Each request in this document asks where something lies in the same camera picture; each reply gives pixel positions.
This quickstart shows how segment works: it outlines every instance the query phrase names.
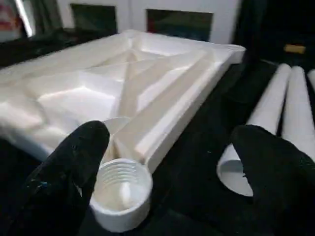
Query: black fabric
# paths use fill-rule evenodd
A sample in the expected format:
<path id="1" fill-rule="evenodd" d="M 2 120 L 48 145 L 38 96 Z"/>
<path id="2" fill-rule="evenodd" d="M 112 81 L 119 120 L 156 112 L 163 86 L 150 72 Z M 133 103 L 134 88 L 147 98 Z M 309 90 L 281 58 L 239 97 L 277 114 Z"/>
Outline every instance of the black fabric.
<path id="1" fill-rule="evenodd" d="M 237 127 L 231 139 L 254 194 L 256 217 L 248 221 L 247 230 L 279 236 L 314 235 L 313 160 L 290 142 L 257 126 Z"/>
<path id="2" fill-rule="evenodd" d="M 1 235 L 75 235 L 108 142 L 109 132 L 100 121 L 73 131 L 13 197 L 1 215 Z"/>

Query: yellow object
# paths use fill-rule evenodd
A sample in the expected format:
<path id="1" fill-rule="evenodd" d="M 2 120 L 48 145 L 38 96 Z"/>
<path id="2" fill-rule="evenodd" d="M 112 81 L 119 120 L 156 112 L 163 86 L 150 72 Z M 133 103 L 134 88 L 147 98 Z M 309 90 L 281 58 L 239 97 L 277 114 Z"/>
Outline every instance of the yellow object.
<path id="1" fill-rule="evenodd" d="M 301 45 L 292 45 L 292 44 L 286 44 L 284 47 L 284 51 L 287 53 L 299 53 L 304 54 L 306 50 L 305 46 Z"/>

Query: gloved hand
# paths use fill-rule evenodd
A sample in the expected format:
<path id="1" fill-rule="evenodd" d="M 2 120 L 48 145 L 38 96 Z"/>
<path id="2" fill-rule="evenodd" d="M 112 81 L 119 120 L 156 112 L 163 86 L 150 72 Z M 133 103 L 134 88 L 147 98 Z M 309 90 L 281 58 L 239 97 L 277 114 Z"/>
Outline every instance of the gloved hand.
<path id="1" fill-rule="evenodd" d="M 72 132 L 26 180 L 6 214 L 0 235 L 75 235 L 89 206 L 109 143 L 100 121 Z"/>
<path id="2" fill-rule="evenodd" d="M 242 228 L 315 235 L 315 163 L 290 142 L 257 126 L 239 126 L 231 139 L 253 190 L 254 217 Z"/>

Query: tube opening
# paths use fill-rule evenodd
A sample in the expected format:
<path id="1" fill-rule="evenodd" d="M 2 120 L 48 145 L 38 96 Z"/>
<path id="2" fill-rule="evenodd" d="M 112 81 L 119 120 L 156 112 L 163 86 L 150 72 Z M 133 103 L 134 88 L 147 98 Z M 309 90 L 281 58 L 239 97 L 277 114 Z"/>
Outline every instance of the tube opening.
<path id="1" fill-rule="evenodd" d="M 253 192 L 243 172 L 240 160 L 226 161 L 218 166 L 218 176 L 221 182 L 233 192 L 247 197 L 252 197 Z"/>
<path id="2" fill-rule="evenodd" d="M 100 168 L 94 187 L 94 199 L 109 213 L 132 209 L 149 197 L 152 187 L 150 180 L 140 164 L 115 160 Z"/>

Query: white plastic tube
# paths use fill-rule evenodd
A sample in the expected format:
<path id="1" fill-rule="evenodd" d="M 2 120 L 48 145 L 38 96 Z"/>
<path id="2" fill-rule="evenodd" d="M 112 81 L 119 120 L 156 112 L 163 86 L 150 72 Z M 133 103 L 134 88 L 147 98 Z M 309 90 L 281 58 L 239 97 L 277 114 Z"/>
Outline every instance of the white plastic tube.
<path id="1" fill-rule="evenodd" d="M 315 85 L 314 73 L 310 81 Z M 304 70 L 294 67 L 284 109 L 282 138 L 293 143 L 315 161 L 315 128 Z"/>
<path id="2" fill-rule="evenodd" d="M 247 124 L 263 127 L 272 134 L 276 133 L 290 72 L 290 66 L 279 66 Z M 225 149 L 219 160 L 217 174 L 220 181 L 231 191 L 248 197 L 253 196 L 252 188 L 243 173 L 242 162 L 232 144 Z"/>
<path id="3" fill-rule="evenodd" d="M 129 159 L 106 162 L 90 200 L 97 222 L 115 233 L 136 228 L 148 215 L 152 186 L 146 166 Z"/>

